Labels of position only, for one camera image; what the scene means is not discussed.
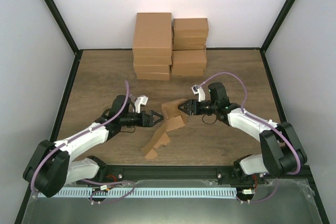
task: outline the stack of cardboard boxes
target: stack of cardboard boxes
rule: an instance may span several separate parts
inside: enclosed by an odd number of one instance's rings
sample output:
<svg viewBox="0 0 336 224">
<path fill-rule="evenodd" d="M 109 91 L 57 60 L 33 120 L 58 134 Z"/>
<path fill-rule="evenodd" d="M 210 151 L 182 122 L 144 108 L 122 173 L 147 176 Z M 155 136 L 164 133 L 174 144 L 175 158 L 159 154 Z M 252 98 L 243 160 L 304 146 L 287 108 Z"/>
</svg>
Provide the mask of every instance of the stack of cardboard boxes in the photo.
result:
<svg viewBox="0 0 336 224">
<path fill-rule="evenodd" d="M 133 40 L 133 66 L 138 79 L 170 80 L 172 14 L 138 13 Z"/>
<path fill-rule="evenodd" d="M 207 18 L 174 19 L 173 76 L 202 76 L 206 68 Z"/>
</svg>

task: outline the white bracket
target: white bracket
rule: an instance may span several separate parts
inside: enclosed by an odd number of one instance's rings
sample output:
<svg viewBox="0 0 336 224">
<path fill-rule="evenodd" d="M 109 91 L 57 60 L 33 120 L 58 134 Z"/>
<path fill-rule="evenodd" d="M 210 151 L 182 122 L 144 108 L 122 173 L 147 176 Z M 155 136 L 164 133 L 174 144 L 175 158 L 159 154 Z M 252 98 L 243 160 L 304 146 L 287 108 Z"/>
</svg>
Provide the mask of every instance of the white bracket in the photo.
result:
<svg viewBox="0 0 336 224">
<path fill-rule="evenodd" d="M 145 96 L 145 95 L 139 96 L 134 103 L 135 112 L 140 113 L 141 112 L 141 106 L 146 106 L 147 102 L 148 102 L 148 97 L 147 96 Z"/>
<path fill-rule="evenodd" d="M 199 87 L 198 85 L 193 85 L 191 87 L 194 94 L 198 94 L 198 101 L 202 102 L 205 100 L 205 93 L 202 87 Z"/>
</svg>

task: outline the cable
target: cable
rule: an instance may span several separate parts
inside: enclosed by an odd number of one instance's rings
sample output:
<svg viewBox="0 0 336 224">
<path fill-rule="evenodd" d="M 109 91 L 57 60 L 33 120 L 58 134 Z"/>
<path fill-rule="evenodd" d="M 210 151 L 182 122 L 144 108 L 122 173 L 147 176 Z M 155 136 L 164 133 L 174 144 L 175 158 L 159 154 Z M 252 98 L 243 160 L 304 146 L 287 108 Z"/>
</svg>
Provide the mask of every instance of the cable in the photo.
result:
<svg viewBox="0 0 336 224">
<path fill-rule="evenodd" d="M 127 196 L 129 196 L 133 191 L 135 190 L 135 187 L 133 187 L 128 193 L 126 193 L 125 195 L 121 196 L 120 198 L 117 198 L 117 199 L 114 199 L 114 200 L 109 200 L 109 201 L 99 201 L 98 204 L 108 204 L 108 203 L 113 203 L 113 202 L 117 202 L 119 200 L 122 200 L 122 199 L 125 199 Z M 91 201 L 91 204 L 94 203 L 92 197 L 97 194 L 97 193 L 100 193 L 100 192 L 104 192 L 104 191 L 94 191 L 91 196 L 90 196 L 90 201 Z"/>
<path fill-rule="evenodd" d="M 132 100 L 136 100 L 137 98 L 135 96 L 133 96 L 131 93 L 129 95 L 129 98 L 131 98 Z"/>
<path fill-rule="evenodd" d="M 135 113 L 135 105 L 134 105 L 134 103 L 131 101 L 130 104 L 131 104 L 132 107 L 133 107 L 133 113 Z"/>
<path fill-rule="evenodd" d="M 113 182 L 117 182 L 117 177 L 109 174 L 109 175 L 106 175 L 105 178 L 113 178 Z"/>
<path fill-rule="evenodd" d="M 123 132 L 123 133 L 134 133 L 136 128 L 134 126 L 130 126 L 130 127 L 127 127 L 127 128 L 130 128 L 130 129 L 133 129 L 133 131 L 120 131 L 120 132 Z"/>
<path fill-rule="evenodd" d="M 214 124 L 215 122 L 217 122 L 217 117 L 216 117 L 216 119 L 215 119 L 214 122 L 212 122 L 212 123 L 206 123 L 206 122 L 204 122 L 204 117 L 205 117 L 205 116 L 206 116 L 206 115 L 203 115 L 203 116 L 202 116 L 202 122 L 203 122 L 203 123 L 208 124 L 208 125 L 211 125 L 211 124 Z"/>
<path fill-rule="evenodd" d="M 270 199 L 270 198 L 276 193 L 276 191 L 277 191 L 277 189 L 278 189 L 278 186 L 279 186 L 279 182 L 278 182 L 278 179 L 276 179 L 276 180 L 275 180 L 275 188 L 274 188 L 273 192 L 272 192 L 270 195 L 268 195 L 267 197 L 265 197 L 265 198 L 263 198 L 263 199 L 250 201 L 249 204 L 261 203 L 261 202 L 264 202 L 264 201 Z M 246 202 L 246 201 L 243 201 L 243 200 L 239 199 L 238 197 L 236 197 L 236 199 L 237 199 L 238 201 L 240 201 L 240 202 Z"/>
<path fill-rule="evenodd" d="M 122 184 L 126 184 L 126 183 L 133 183 L 132 181 L 127 181 L 127 180 L 118 181 L 118 182 L 109 182 L 109 183 L 95 182 L 95 181 L 91 181 L 91 180 L 88 180 L 88 179 L 82 179 L 82 181 L 86 182 L 86 183 L 93 184 L 93 185 L 97 185 L 97 186 L 111 186 L 111 185 L 122 185 Z"/>
<path fill-rule="evenodd" d="M 256 192 L 256 191 L 257 191 L 257 186 L 258 186 L 257 177 L 256 177 L 256 175 L 254 175 L 254 174 L 253 174 L 251 177 L 254 179 L 254 182 L 255 182 L 255 185 L 254 185 L 254 192 Z"/>
<path fill-rule="evenodd" d="M 246 110 L 244 110 L 244 104 L 247 100 L 247 90 L 246 90 L 246 87 L 243 83 L 242 80 L 240 80 L 240 78 L 238 76 L 236 76 L 235 74 L 233 73 L 230 73 L 230 72 L 219 72 L 219 73 L 216 73 L 214 74 L 213 76 L 209 77 L 208 79 L 206 79 L 205 81 L 203 81 L 200 85 L 198 85 L 199 87 L 201 87 L 202 85 L 204 85 L 205 83 L 207 83 L 208 81 L 210 81 L 212 78 L 216 77 L 216 76 L 219 76 L 220 74 L 228 74 L 230 76 L 233 76 L 234 78 L 236 78 L 240 84 L 243 86 L 244 88 L 244 93 L 245 93 L 245 97 L 244 97 L 244 100 L 243 102 L 241 103 L 241 106 L 240 106 L 240 109 L 242 110 L 242 112 L 248 117 L 248 118 L 251 118 L 251 119 L 254 119 L 256 120 L 257 122 L 259 123 L 262 123 L 263 125 L 269 127 L 272 131 L 274 131 L 284 142 L 285 144 L 289 147 L 289 149 L 292 151 L 293 155 L 294 155 L 294 158 L 295 158 L 295 161 L 296 161 L 296 170 L 292 173 L 288 173 L 288 174 L 298 174 L 300 172 L 300 169 L 301 169 L 301 162 L 300 162 L 300 158 L 298 156 L 298 154 L 296 153 L 296 151 L 294 150 L 293 146 L 290 144 L 290 142 L 282 135 L 281 132 L 279 132 L 276 128 L 274 128 L 272 125 L 264 122 L 263 120 L 260 120 L 259 118 L 256 118 L 254 117 L 253 115 L 249 114 Z"/>
<path fill-rule="evenodd" d="M 126 103 L 127 103 L 127 100 L 128 100 L 128 97 L 129 97 L 129 93 L 130 93 L 130 86 L 128 84 L 127 81 L 125 81 L 125 87 L 126 87 L 126 96 L 125 96 L 125 101 L 121 107 L 121 109 L 117 112 L 117 114 L 115 114 L 112 118 L 108 119 L 106 122 L 96 126 L 96 127 L 93 127 L 91 131 L 95 131 L 96 129 L 99 129 L 100 127 L 103 127 L 105 126 L 106 124 L 112 122 L 114 119 L 116 119 L 120 113 L 123 111 L 123 109 L 125 108 L 126 106 Z M 63 148 L 64 146 L 66 146 L 67 144 L 71 143 L 72 141 L 76 140 L 77 138 L 89 133 L 90 130 L 86 130 L 86 131 L 83 131 L 81 133 L 79 133 L 78 135 L 74 136 L 73 138 L 71 139 L 68 139 L 67 143 L 62 143 L 60 144 L 59 146 L 57 146 L 55 149 L 53 149 L 51 152 L 49 152 L 49 154 L 47 156 L 45 156 L 45 158 L 41 161 L 41 163 L 39 163 L 39 165 L 37 166 L 34 174 L 33 174 L 33 177 L 32 177 L 32 180 L 30 182 L 30 189 L 31 189 L 31 192 L 33 194 L 36 194 L 38 193 L 38 191 L 35 189 L 34 185 L 35 185 L 35 181 L 36 181 L 36 177 L 37 177 L 37 174 L 39 173 L 39 171 L 41 170 L 41 168 L 43 167 L 43 165 L 49 160 L 49 158 L 51 156 L 53 156 L 59 149 Z"/>
</svg>

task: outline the white wall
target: white wall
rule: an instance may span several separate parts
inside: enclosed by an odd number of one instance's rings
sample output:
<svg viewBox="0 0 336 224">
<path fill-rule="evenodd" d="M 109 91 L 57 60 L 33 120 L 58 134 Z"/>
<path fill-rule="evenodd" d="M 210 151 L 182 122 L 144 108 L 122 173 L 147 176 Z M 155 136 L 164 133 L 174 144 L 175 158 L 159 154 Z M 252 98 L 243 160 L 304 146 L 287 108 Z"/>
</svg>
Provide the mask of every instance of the white wall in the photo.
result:
<svg viewBox="0 0 336 224">
<path fill-rule="evenodd" d="M 79 48 L 130 48 L 137 12 L 207 17 L 208 47 L 261 47 L 285 0 L 54 0 Z"/>
<path fill-rule="evenodd" d="M 297 0 L 267 51 L 286 117 L 336 223 L 336 2 Z"/>
<path fill-rule="evenodd" d="M 0 223 L 14 223 L 23 171 L 49 139 L 73 53 L 43 0 L 0 0 Z"/>
</svg>

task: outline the folded cardboard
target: folded cardboard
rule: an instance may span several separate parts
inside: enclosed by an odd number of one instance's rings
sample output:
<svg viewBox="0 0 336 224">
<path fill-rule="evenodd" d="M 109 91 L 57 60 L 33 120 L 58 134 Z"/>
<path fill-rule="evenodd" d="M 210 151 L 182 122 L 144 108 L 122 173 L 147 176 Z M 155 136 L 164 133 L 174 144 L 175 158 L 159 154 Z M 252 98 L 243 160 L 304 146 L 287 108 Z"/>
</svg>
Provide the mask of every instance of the folded cardboard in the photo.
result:
<svg viewBox="0 0 336 224">
<path fill-rule="evenodd" d="M 177 45 L 205 45 L 206 37 L 174 37 L 173 44 Z"/>
<path fill-rule="evenodd" d="M 171 73 L 136 73 L 139 80 L 169 81 Z"/>
<path fill-rule="evenodd" d="M 207 18 L 175 18 L 174 37 L 207 37 L 209 32 Z"/>
<path fill-rule="evenodd" d="M 170 73 L 169 65 L 133 65 L 136 73 Z"/>
<path fill-rule="evenodd" d="M 154 148 L 159 148 L 161 145 L 166 146 L 170 142 L 170 138 L 166 133 L 166 126 L 167 124 L 163 123 L 161 127 L 154 132 L 151 140 L 141 148 L 141 152 L 145 158 L 156 158 L 158 155 Z"/>
<path fill-rule="evenodd" d="M 173 50 L 202 50 L 205 49 L 205 44 L 173 44 Z"/>
<path fill-rule="evenodd" d="M 205 50 L 173 51 L 173 69 L 205 69 Z"/>
<path fill-rule="evenodd" d="M 185 101 L 186 99 L 178 99 L 161 104 L 161 114 L 167 124 L 166 132 L 174 131 L 187 124 L 187 115 L 178 109 L 178 105 Z"/>
<path fill-rule="evenodd" d="M 203 69 L 174 69 L 172 68 L 172 76 L 203 76 Z"/>
<path fill-rule="evenodd" d="M 138 13 L 133 38 L 135 57 L 165 57 L 172 52 L 172 14 Z"/>
<path fill-rule="evenodd" d="M 154 149 L 159 148 L 161 145 L 166 146 L 170 142 L 167 132 L 185 126 L 187 115 L 177 108 L 177 106 L 184 101 L 186 101 L 186 99 L 179 99 L 161 104 L 161 113 L 164 116 L 165 122 L 154 132 L 151 140 L 141 149 L 145 158 L 156 158 L 158 155 Z"/>
<path fill-rule="evenodd" d="M 171 65 L 172 57 L 136 57 L 133 59 L 133 65 Z"/>
<path fill-rule="evenodd" d="M 178 99 L 175 101 L 162 103 L 161 114 L 163 115 L 164 120 L 167 121 L 169 118 L 174 118 L 184 114 L 181 110 L 178 109 L 178 106 L 185 101 L 186 99 Z"/>
</svg>

